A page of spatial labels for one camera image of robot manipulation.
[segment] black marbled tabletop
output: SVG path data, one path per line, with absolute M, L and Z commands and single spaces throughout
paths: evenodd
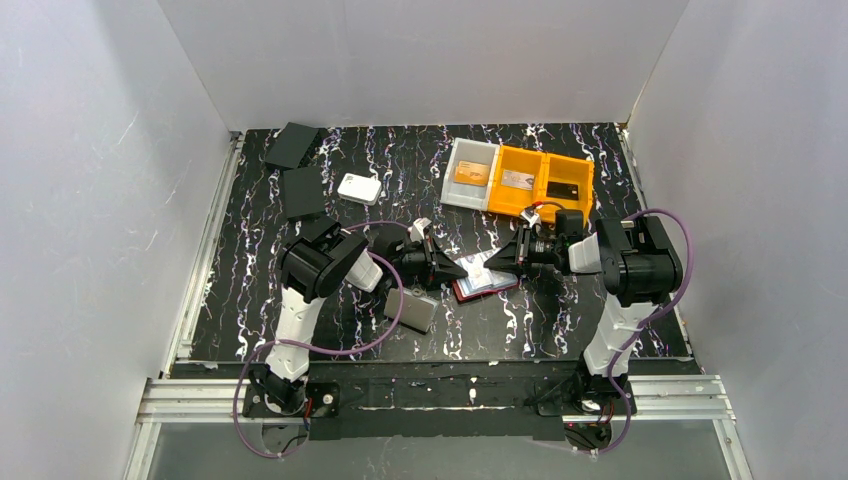
M 192 360 L 242 361 L 251 349 L 274 338 L 281 301 L 274 275 L 277 255 L 300 228 L 283 215 L 279 173 L 262 163 L 277 132 L 246 134 Z M 355 223 L 411 224 L 428 217 L 438 243 L 452 258 L 502 246 L 512 238 L 514 218 L 439 203 L 454 137 L 594 161 L 591 220 L 624 217 L 640 208 L 613 124 L 457 125 L 331 129 L 312 160 L 324 172 L 327 213 Z M 383 182 L 376 206 L 338 197 L 338 182 L 348 172 Z M 517 288 L 468 303 L 458 304 L 447 286 L 430 294 L 441 306 L 427 335 L 400 327 L 380 347 L 339 360 L 576 359 L 591 341 L 604 303 L 597 277 L 563 277 L 550 267 L 522 277 Z M 343 349 L 369 342 L 389 324 L 382 314 L 384 303 L 382 297 L 343 286 L 324 304 L 313 343 Z M 688 356 L 673 315 L 642 333 L 634 355 Z

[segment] black card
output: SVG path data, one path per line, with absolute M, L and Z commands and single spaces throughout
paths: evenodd
M 548 182 L 548 197 L 564 200 L 579 200 L 577 185 L 572 183 Z

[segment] white backdrop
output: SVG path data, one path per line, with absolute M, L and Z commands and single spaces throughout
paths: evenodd
M 842 2 L 692 0 L 630 123 L 648 204 L 695 235 L 683 317 L 755 478 L 848 469 L 846 32 Z
M 0 2 L 0 478 L 121 478 L 229 134 L 155 0 Z
M 628 119 L 687 0 L 159 0 L 231 130 Z

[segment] cable connector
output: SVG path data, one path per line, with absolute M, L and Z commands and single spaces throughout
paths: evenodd
M 521 214 L 519 215 L 527 222 L 528 228 L 531 229 L 542 221 L 542 217 L 540 217 L 539 214 L 536 212 L 536 208 L 536 204 L 530 205 L 529 207 L 522 210 Z
M 412 222 L 412 226 L 407 230 L 409 232 L 409 239 L 413 242 L 423 241 L 430 233 L 430 224 L 432 223 L 427 217 L 422 217 Z

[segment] black cable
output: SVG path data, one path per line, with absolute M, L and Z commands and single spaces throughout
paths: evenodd
M 577 430 L 575 430 L 575 429 L 573 429 L 573 428 L 568 428 L 568 427 L 564 427 L 564 428 L 565 428 L 565 431 L 566 431 L 566 432 L 571 432 L 571 433 L 573 433 L 573 434 L 575 434 L 575 435 L 579 436 L 579 437 L 580 437 L 580 438 L 582 438 L 582 439 L 583 439 L 583 440 L 584 440 L 587 444 L 589 444 L 589 445 L 595 445 L 595 442 L 593 442 L 593 441 L 589 440 L 589 438 L 588 438 L 586 435 L 583 435 L 581 432 L 578 432 Z M 590 449 L 590 450 L 591 450 L 591 449 L 595 449 L 595 448 L 598 448 L 598 447 L 595 447 L 595 446 L 591 446 L 591 447 L 589 447 L 589 449 Z
M 577 444 L 576 446 L 583 447 L 586 450 L 594 450 L 595 449 L 595 447 L 593 447 L 591 445 L 587 445 L 586 442 L 584 442 L 583 440 L 580 440 L 580 439 L 575 438 L 575 437 L 569 437 L 568 434 L 565 435 L 565 438 L 567 438 L 569 441 L 573 442 L 572 445 Z
M 290 438 L 290 439 L 289 439 L 289 441 L 288 441 L 288 443 L 286 443 L 286 446 L 285 446 L 285 447 L 283 447 L 283 451 L 282 451 L 282 452 L 280 452 L 280 453 L 285 453 L 285 451 L 286 451 L 286 450 L 288 450 L 288 449 L 289 449 L 289 447 L 291 446 L 291 442 L 293 442 L 293 441 L 295 441 L 295 440 L 299 440 L 299 439 L 301 439 L 301 438 L 306 438 L 306 437 L 308 437 L 308 436 L 309 436 L 309 435 L 303 434 L 303 435 L 297 435 L 297 436 L 295 436 L 295 437 Z
M 561 203 L 559 203 L 559 202 L 554 202 L 554 201 L 551 201 L 551 200 L 545 200 L 544 202 L 537 202 L 536 204 L 537 204 L 538 206 L 540 206 L 540 207 L 541 207 L 542 205 L 553 205 L 553 206 L 555 206 L 555 207 L 559 208 L 560 210 L 565 210 L 565 209 L 566 209 L 565 207 L 563 207 L 563 206 L 562 206 L 562 204 L 561 204 Z
M 531 399 L 525 400 L 524 406 L 525 407 L 532 407 L 533 405 L 538 405 L 540 402 L 542 402 L 542 401 L 546 400 L 548 397 L 550 397 L 551 394 L 553 394 L 557 390 L 557 388 L 561 387 L 562 384 L 565 383 L 566 381 L 568 381 L 567 378 L 563 379 L 561 382 L 559 382 L 556 385 L 554 385 L 553 387 L 551 387 L 551 389 L 548 390 L 544 395 L 542 395 L 541 397 L 536 397 L 535 400 L 531 400 Z

